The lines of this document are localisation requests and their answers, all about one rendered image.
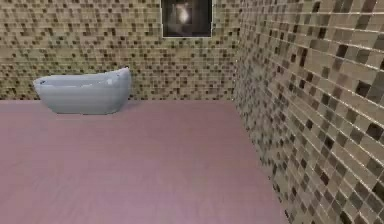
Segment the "dark framed wall picture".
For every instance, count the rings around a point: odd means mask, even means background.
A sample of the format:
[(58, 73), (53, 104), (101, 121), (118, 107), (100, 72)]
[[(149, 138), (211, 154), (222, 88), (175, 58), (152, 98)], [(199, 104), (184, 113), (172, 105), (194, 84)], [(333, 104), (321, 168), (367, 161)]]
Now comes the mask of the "dark framed wall picture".
[(212, 36), (213, 0), (161, 0), (165, 38)]

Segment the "white bathtub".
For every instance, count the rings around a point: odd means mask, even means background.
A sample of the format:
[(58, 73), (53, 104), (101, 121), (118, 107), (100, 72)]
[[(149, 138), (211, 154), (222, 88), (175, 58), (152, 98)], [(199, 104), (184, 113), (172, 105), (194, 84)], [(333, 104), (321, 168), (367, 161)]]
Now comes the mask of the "white bathtub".
[(95, 74), (43, 76), (33, 81), (41, 102), (57, 114), (116, 113), (128, 101), (131, 85), (128, 67)]

